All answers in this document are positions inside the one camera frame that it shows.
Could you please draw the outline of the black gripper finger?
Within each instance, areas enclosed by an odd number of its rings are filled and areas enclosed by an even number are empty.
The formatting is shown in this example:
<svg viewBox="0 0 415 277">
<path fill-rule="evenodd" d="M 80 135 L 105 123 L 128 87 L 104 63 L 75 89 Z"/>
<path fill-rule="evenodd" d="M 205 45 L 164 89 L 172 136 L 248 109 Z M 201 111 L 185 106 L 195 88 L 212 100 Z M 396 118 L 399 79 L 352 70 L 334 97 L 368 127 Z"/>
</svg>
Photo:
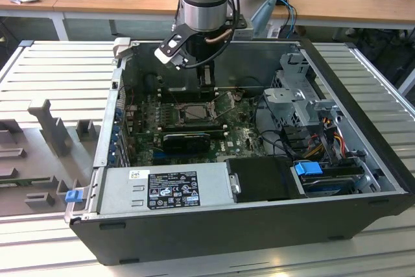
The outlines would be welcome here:
<svg viewBox="0 0 415 277">
<path fill-rule="evenodd" d="M 215 64 L 207 63 L 198 67 L 198 90 L 201 101 L 210 101 L 215 96 Z"/>
</svg>

